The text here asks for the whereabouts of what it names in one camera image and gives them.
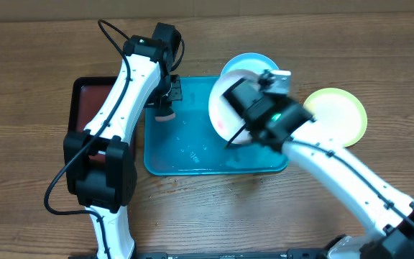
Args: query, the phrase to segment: blue tray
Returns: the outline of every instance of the blue tray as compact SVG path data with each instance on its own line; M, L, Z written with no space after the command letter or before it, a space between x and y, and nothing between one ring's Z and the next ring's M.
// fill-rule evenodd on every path
M156 122L155 110L146 109L144 165L156 176L275 173L288 164L284 155L258 144L233 145L213 129L208 97L218 76L181 78L182 101L174 101L175 118Z

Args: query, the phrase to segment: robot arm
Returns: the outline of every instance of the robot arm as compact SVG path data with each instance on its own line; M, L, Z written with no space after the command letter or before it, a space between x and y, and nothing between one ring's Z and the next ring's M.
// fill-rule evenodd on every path
M109 249L113 259L128 259L134 252L134 240L129 232L127 204L137 182L134 159L129 152L132 132L144 107L156 108L157 116L174 118L170 108L171 93L175 91L170 71L181 41L174 26L157 24L152 38L132 36L124 45L121 70L98 114L86 125L83 132L69 132L64 140L65 163L96 135L110 115L123 92L130 72L129 87L108 127L93 142L88 153L75 160L67 170L68 190L78 197L86 210L103 217L108 243L104 247L102 229L96 217L91 215L98 241L97 258L104 259ZM91 159L102 154L105 162Z
M297 102L289 98L279 71L256 82L237 81L223 97L244 119L254 142L284 153L318 179L365 228L346 237L330 259L414 258L414 200L393 188L353 156Z
M103 131L101 137L111 139L118 136L123 142L130 145L132 132L137 124L137 120L146 105L150 94L156 89L161 81L161 70L159 62L153 62L149 57L132 54L126 57L131 69L131 81L126 95L119 105L116 113L111 119L109 126ZM122 92L127 77L127 69L122 61L121 72L111 89L108 98L98 114L86 125L84 130L90 130L94 135L100 129L103 121L113 109L116 100Z

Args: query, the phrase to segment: table surface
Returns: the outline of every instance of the table surface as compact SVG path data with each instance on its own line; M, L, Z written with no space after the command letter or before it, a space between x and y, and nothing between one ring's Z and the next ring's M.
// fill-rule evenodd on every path
M262 53L293 72L299 101L325 87L350 91L368 114L350 150L414 197L414 13L119 19L128 35L174 24L186 42L181 76L218 75L235 55ZM112 76L120 57L96 21L0 24L0 258L66 258L96 249L87 216L42 205L63 166L73 82ZM355 218L309 173L151 176L138 126L138 184L129 220L139 251L279 251L361 235ZM58 209L80 209L63 178Z

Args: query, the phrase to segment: green led light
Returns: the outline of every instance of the green led light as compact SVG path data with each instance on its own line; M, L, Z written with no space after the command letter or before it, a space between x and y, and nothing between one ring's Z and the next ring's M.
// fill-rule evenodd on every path
M271 120L273 122L277 121L280 118L281 114L274 114L274 116L272 116Z

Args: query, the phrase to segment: wire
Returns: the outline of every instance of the wire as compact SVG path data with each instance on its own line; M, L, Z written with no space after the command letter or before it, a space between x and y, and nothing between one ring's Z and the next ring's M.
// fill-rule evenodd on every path
M103 240L103 246L105 247L105 253L106 253L108 259L111 259L111 253L109 252L108 243L106 241L104 220L103 220L103 217L100 216L99 213L94 212L94 211L88 211L88 210L77 210L77 211L59 212L59 211L53 209L49 205L49 196L50 196L50 193L52 192L52 190L54 189L55 184L63 176L63 174L66 172L66 170L73 164L74 161L76 161L84 153L88 152L88 150L92 146L92 144L97 140L97 138L100 137L101 133L104 132L104 130L106 129L106 127L108 127L109 122L113 118L114 113L116 113L116 110L118 109L120 103L122 102L122 99L124 98L124 96L125 96L125 94L127 92L127 89L129 88L129 82L130 82L130 64L129 64L129 61L127 60L127 58L126 58L124 52L121 50L121 48L116 44L116 42L114 42L114 40L110 37L110 35L108 34L108 32L106 32L106 30L104 29L102 23L103 24L106 24L110 28L116 30L119 34L121 34L122 36L124 36L126 39L129 39L129 37L127 37L127 35L125 35L121 30L119 30L114 25L110 24L109 22L104 21L102 19L98 20L98 26L100 27L100 30L105 34L106 38L111 42L111 44L116 48L116 50L119 52L119 54L121 55L121 57L124 59L124 63L126 65L126 69L127 69L126 82L125 82L124 87L122 89L121 95L119 96L118 100L116 101L116 104L114 105L113 109L110 111L108 117L103 121L103 125L100 127L100 129L97 131L97 133L91 138L91 140L86 145L84 145L83 148L81 148L76 153L76 155L73 156L73 158L70 161L68 161L68 163L66 163L66 165L54 177L54 179L50 183L49 187L47 187L46 193L44 195L44 207L46 208L46 210L48 210L50 213L52 213L54 215L90 214L90 215L95 216L97 218L97 222L100 224L101 236L102 236L102 240Z
M243 132L244 130L245 124L242 125L242 127L236 133L234 133L233 137L228 140L226 146L224 146L224 149L227 149L230 146L230 144L232 144L232 142L237 138L237 136L239 136L239 134L241 134L241 132Z
M301 142L298 140L286 140L286 142L291 142L296 145L309 147L313 150L325 153L331 158L335 158L337 161L345 165L350 171L352 171L352 173L354 173L361 181L363 181L365 185L367 185L367 187L370 188L370 190L372 190L378 196L378 198L380 198L386 204L387 208L391 208L391 210L393 210L397 215L399 215L399 217L403 218L403 220L405 220L414 229L414 222L410 218L408 218L400 210L398 210L392 201L386 199L386 197L384 197L363 175L361 175L354 167L352 167L352 165L349 165L349 163L347 163L344 159L335 155L332 150L325 150L316 145L307 142Z
M177 63L175 63L175 64L172 66L172 69L170 69L170 72L173 72L173 71L175 71L175 69L177 69L177 68L178 68L178 66L180 65L181 60L182 60L182 58L183 58L183 55L185 54L185 41L184 41L183 39L180 39L180 40L181 40L181 47L182 47L182 50L181 50L181 55L180 55L180 58L178 58Z

